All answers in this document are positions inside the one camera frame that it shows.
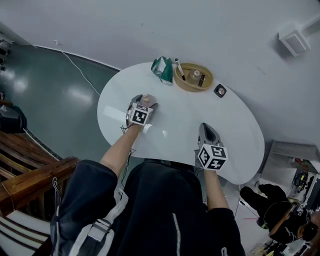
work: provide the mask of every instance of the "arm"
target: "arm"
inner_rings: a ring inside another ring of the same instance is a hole
[[[213,170],[204,170],[208,211],[214,208],[229,209],[228,202],[222,191],[218,175]]]
[[[123,134],[102,157],[100,164],[110,168],[119,178],[121,170],[125,166],[132,145],[134,144],[141,125],[130,126],[125,134]]]
[[[227,255],[229,256],[245,256],[234,213],[229,209],[217,173],[212,170],[205,170],[204,179],[208,216],[219,245],[221,248],[225,247],[227,249]]]
[[[114,192],[117,182],[116,174],[98,162],[82,160],[76,165],[66,186],[58,217],[55,214],[50,223],[53,247],[58,241],[57,221],[61,237],[75,241],[83,227],[108,214],[116,205]],[[71,249],[70,243],[60,246],[66,252]]]
[[[289,219],[289,217],[290,217],[289,213],[290,213],[290,210],[287,211],[287,212],[284,214],[284,216],[282,217],[282,219],[280,219],[280,221],[273,227],[273,229],[272,229],[272,230],[270,231],[270,233],[269,233],[269,237],[271,237],[272,235],[274,235],[274,234],[278,231],[278,229],[280,228],[280,226],[281,226],[286,220]]]

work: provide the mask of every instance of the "equipment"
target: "equipment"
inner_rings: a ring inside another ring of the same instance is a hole
[[[157,107],[156,98],[152,95],[140,94],[133,97],[125,116],[127,128],[133,124],[141,126],[148,124]]]
[[[0,40],[0,70],[5,71],[6,68],[3,66],[5,62],[5,57],[10,54],[9,50],[10,44],[5,40]]]
[[[222,98],[223,96],[225,96],[227,92],[227,89],[221,84],[219,83],[216,88],[214,88],[214,93],[219,97]]]
[[[202,123],[198,135],[199,149],[195,150],[195,167],[219,171],[228,160],[228,152],[219,134],[208,124]]]
[[[0,107],[0,130],[6,134],[24,133],[27,119],[17,106]]]
[[[304,190],[307,181],[308,181],[308,172],[303,171],[297,174],[293,179],[293,185],[297,187],[297,192],[300,193],[302,190]]]

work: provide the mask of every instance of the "white table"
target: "white table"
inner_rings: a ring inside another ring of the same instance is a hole
[[[203,92],[187,92],[173,82],[168,86],[151,71],[152,63],[128,67],[104,87],[97,107],[99,127],[113,145],[123,134],[131,99],[139,94],[156,97],[159,104],[152,120],[140,133],[132,156],[195,165],[201,123],[212,126],[227,148],[229,160],[218,173],[233,184],[249,181],[258,171],[265,152],[260,127],[242,100],[228,87],[223,98],[214,93],[220,82]]]

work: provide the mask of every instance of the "white wall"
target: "white wall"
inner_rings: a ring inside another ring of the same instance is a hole
[[[10,30],[7,26],[5,26],[1,22],[0,22],[0,40],[5,40],[10,44],[12,42],[15,42],[18,45],[22,45],[22,46],[30,45],[30,43],[28,43],[26,40],[24,40],[19,35],[14,33],[12,30]]]
[[[251,109],[264,138],[320,147],[320,33],[298,58],[278,44],[317,0],[10,0],[0,20],[28,42],[120,69],[164,55],[207,66]]]

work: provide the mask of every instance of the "round tray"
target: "round tray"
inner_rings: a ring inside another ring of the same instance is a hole
[[[193,63],[181,63],[181,68],[183,70],[185,81],[182,79],[180,71],[178,67],[176,67],[173,71],[173,77],[176,84],[183,90],[187,92],[198,93],[204,90],[209,89],[214,83],[214,76],[212,73],[205,68],[204,66],[200,66]],[[199,70],[200,73],[205,75],[205,80],[203,81],[202,86],[198,86],[196,84],[191,84],[188,82],[189,73],[191,70]]]

